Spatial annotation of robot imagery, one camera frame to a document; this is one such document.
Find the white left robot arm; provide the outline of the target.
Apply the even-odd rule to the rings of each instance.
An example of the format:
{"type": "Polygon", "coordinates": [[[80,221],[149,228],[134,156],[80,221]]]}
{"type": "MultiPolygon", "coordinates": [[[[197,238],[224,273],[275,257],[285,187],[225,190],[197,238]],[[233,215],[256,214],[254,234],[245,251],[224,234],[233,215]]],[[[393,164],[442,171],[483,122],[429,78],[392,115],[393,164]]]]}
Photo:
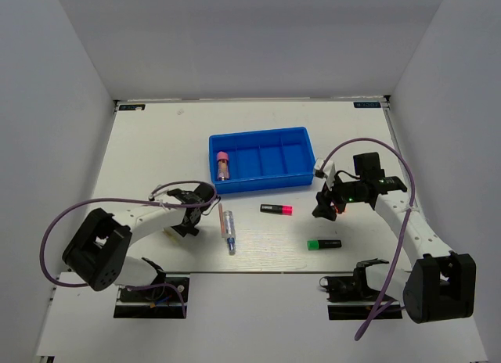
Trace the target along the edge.
{"type": "Polygon", "coordinates": [[[147,258],[128,256],[131,245],[170,228],[181,237],[195,236],[202,214],[217,198],[215,187],[192,181],[193,191],[180,189],[182,181],[157,186],[147,201],[99,199],[99,202],[134,203],[136,208],[116,214],[92,210],[63,251],[63,262],[95,291],[112,284],[138,287],[150,300],[161,297],[165,280],[161,267],[147,258]]]}

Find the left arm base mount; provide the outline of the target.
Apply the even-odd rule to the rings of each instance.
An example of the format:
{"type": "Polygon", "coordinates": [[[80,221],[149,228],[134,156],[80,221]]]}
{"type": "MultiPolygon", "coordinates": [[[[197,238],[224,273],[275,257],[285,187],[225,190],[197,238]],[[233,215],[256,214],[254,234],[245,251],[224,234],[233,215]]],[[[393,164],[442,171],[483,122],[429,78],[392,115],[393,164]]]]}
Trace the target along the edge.
{"type": "Polygon", "coordinates": [[[183,319],[183,311],[187,311],[189,301],[190,277],[175,275],[167,277],[165,282],[173,285],[181,294],[179,296],[170,287],[128,291],[119,289],[114,307],[116,319],[183,319]]]}

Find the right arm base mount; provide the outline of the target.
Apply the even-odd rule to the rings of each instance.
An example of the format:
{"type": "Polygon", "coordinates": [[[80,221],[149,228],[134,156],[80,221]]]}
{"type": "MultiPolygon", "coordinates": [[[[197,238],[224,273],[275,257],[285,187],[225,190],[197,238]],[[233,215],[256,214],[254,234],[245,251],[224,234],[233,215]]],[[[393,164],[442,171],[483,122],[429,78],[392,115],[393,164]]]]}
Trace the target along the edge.
{"type": "Polygon", "coordinates": [[[351,275],[323,276],[319,287],[328,294],[328,315],[331,321],[365,320],[379,295],[368,287],[366,269],[373,265],[389,264],[372,259],[358,262],[351,275]]]}

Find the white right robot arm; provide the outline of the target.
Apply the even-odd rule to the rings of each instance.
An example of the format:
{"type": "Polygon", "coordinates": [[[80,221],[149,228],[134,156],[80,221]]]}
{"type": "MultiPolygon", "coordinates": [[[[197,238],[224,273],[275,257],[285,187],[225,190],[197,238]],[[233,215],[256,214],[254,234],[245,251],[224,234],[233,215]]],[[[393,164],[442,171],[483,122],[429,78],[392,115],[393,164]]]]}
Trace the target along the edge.
{"type": "Polygon", "coordinates": [[[353,157],[355,176],[342,181],[333,161],[318,159],[317,178],[324,180],[317,193],[314,217],[334,221],[351,203],[367,203],[387,223],[411,270],[396,269],[386,294],[396,299],[415,323],[469,318],[474,311],[476,264],[471,255],[455,253],[428,225],[409,202],[405,184],[388,177],[378,153],[353,157]]]}

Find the crayon bottle pink cap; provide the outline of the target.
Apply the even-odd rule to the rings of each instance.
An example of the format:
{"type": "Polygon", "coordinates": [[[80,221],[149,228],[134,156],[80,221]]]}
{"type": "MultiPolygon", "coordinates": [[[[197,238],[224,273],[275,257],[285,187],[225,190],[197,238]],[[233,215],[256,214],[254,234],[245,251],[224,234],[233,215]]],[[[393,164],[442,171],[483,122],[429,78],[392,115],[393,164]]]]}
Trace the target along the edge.
{"type": "Polygon", "coordinates": [[[229,155],[226,152],[220,151],[217,154],[217,180],[222,182],[230,179],[229,175],[229,155]]]}

